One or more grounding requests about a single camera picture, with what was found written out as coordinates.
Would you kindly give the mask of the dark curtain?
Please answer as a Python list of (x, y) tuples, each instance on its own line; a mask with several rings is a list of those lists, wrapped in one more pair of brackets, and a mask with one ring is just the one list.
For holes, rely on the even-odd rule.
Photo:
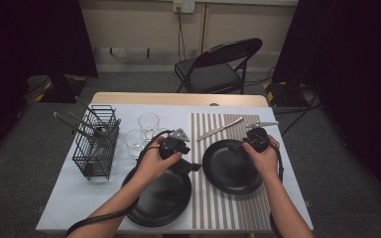
[(316, 86), (381, 183), (381, 0), (298, 0), (273, 80)]
[(0, 0), (0, 139), (22, 112), (28, 79), (97, 76), (79, 0)]

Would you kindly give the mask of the dark cutlery piece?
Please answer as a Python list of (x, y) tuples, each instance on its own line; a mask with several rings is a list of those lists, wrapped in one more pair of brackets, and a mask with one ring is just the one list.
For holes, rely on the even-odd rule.
[(94, 148), (91, 156), (97, 158), (105, 150), (111, 150), (117, 141), (121, 120), (116, 119), (110, 123), (100, 124), (96, 129)]

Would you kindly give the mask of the silver table knife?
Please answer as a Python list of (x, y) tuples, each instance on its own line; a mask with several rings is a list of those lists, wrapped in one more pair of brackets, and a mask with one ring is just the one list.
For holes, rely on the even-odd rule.
[(231, 126), (237, 125), (237, 124), (241, 123), (243, 120), (244, 120), (243, 116), (240, 116), (239, 118), (237, 118), (236, 120), (232, 121), (231, 123), (228, 123), (228, 124), (226, 124), (226, 125), (224, 125), (222, 127), (215, 128), (215, 129), (212, 129), (212, 130), (204, 133), (203, 135), (199, 136), (196, 139), (196, 141), (199, 142), (199, 141), (201, 141), (201, 140), (203, 140), (203, 139), (205, 139), (207, 137), (210, 137), (210, 136), (212, 136), (212, 135), (214, 135), (216, 133), (219, 133), (219, 132), (221, 132), (221, 131), (223, 131), (223, 130), (231, 127)]

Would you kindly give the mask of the striped brown white placemat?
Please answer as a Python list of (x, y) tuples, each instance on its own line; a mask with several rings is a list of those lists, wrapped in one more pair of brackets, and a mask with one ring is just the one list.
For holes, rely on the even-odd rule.
[[(199, 142), (193, 140), (190, 160), (202, 165), (205, 150), (220, 140), (238, 140), (246, 136), (246, 125), (260, 120), (257, 115), (245, 115), (244, 120), (222, 132)], [(191, 196), (192, 227), (197, 230), (228, 230), (270, 232), (270, 207), (263, 183), (253, 192), (244, 195), (225, 193), (213, 186), (203, 168), (190, 176), (193, 185)]]

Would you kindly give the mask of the white table cover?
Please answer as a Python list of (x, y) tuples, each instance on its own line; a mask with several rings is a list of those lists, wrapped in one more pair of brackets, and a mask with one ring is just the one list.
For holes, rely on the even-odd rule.
[[(268, 107), (189, 106), (189, 105), (145, 105), (111, 104), (116, 116), (121, 119), (120, 132), (115, 148), (110, 178), (85, 178), (72, 160), (72, 146), (63, 163), (60, 175), (46, 205), (37, 229), (45, 232), (65, 232), (74, 222), (88, 216), (105, 202), (121, 186), (135, 161), (130, 157), (124, 143), (126, 132), (138, 127), (138, 118), (148, 112), (157, 114), (163, 128), (182, 128), (190, 137), (190, 152), (185, 159), (191, 163), (191, 142), (204, 133), (222, 127), (240, 116), (257, 115), (258, 122), (275, 122), (273, 111)], [(277, 125), (266, 128), (268, 134), (281, 141)], [(144, 227), (125, 219), (119, 233), (231, 233), (246, 231), (197, 230), (192, 227), (191, 198), (183, 214), (172, 223), (161, 227)]]

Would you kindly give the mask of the person's left hand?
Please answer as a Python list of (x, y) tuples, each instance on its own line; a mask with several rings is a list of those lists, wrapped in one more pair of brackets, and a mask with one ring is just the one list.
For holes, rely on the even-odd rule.
[(142, 187), (147, 186), (182, 158), (182, 153), (177, 152), (163, 159), (159, 154), (159, 147), (164, 141), (165, 138), (160, 136), (150, 145), (133, 176), (134, 183)]

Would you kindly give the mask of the black stand base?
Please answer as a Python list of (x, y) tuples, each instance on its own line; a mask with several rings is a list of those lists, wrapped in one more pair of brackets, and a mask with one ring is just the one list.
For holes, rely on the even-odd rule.
[(51, 74), (50, 82), (37, 96), (37, 102), (75, 103), (80, 96), (87, 79), (79, 76), (66, 77), (63, 74)]
[(267, 99), (271, 106), (277, 107), (308, 107), (303, 93), (298, 87), (291, 87), (286, 82), (263, 84)]

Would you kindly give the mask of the black plate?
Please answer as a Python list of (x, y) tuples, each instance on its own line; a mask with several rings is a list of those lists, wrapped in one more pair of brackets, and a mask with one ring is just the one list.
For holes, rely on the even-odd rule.
[(209, 182), (217, 189), (233, 195), (253, 192), (262, 179), (246, 153), (235, 153), (238, 140), (220, 140), (210, 145), (202, 157), (202, 168)]
[(129, 209), (127, 217), (145, 227), (168, 225), (188, 207), (191, 190), (188, 171), (166, 170), (142, 191)]

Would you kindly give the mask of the white wall outlet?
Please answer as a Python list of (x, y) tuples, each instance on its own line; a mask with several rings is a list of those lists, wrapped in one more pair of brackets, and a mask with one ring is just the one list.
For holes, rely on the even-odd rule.
[(195, 2), (191, 0), (174, 0), (173, 11), (175, 13), (193, 14), (195, 12)]

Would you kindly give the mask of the black wire cutlery rack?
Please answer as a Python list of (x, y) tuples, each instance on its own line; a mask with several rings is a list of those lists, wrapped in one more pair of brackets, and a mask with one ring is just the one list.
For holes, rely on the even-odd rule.
[[(90, 107), (99, 108), (100, 118), (106, 123), (120, 119), (116, 116), (115, 109), (110, 105), (91, 105)], [(82, 120), (87, 123), (91, 123), (94, 126), (97, 125), (97, 120), (87, 111), (85, 112)], [(85, 178), (91, 179), (94, 177), (105, 177), (109, 179), (117, 141), (111, 150), (105, 150), (103, 154), (100, 154), (97, 158), (93, 158), (91, 153), (94, 148), (94, 143), (96, 142), (96, 133), (85, 126), (82, 126), (80, 123), (77, 128), (91, 135), (93, 138), (88, 139), (78, 133), (76, 134), (74, 139), (75, 148), (72, 160)]]

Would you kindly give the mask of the person's right hand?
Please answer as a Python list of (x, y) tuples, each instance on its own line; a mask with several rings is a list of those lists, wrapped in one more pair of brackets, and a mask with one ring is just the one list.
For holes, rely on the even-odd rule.
[(278, 155), (272, 146), (262, 153), (256, 152), (248, 143), (243, 143), (244, 150), (251, 157), (263, 181), (280, 180), (278, 176)]

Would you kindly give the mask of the black folding chair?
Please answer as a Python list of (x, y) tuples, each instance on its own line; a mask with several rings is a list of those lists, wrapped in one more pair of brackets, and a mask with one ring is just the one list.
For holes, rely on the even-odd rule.
[(218, 94), (244, 92), (248, 61), (262, 48), (258, 38), (225, 43), (206, 50), (195, 59), (175, 64), (175, 74), (190, 93)]

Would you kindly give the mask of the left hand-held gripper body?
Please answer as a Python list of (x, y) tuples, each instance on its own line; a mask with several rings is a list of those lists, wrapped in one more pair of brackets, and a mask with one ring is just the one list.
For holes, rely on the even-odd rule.
[(159, 147), (161, 158), (165, 160), (174, 153), (180, 152), (179, 149), (188, 147), (187, 142), (189, 140), (190, 138), (182, 128), (171, 130), (169, 136)]

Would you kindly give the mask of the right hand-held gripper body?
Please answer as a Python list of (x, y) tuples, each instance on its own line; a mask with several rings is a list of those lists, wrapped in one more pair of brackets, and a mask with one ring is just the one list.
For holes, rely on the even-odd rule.
[(268, 148), (272, 148), (275, 152), (278, 151), (278, 146), (272, 142), (265, 130), (266, 126), (276, 125), (276, 122), (257, 122), (246, 126), (248, 131), (244, 142), (248, 144), (257, 153), (262, 153)]

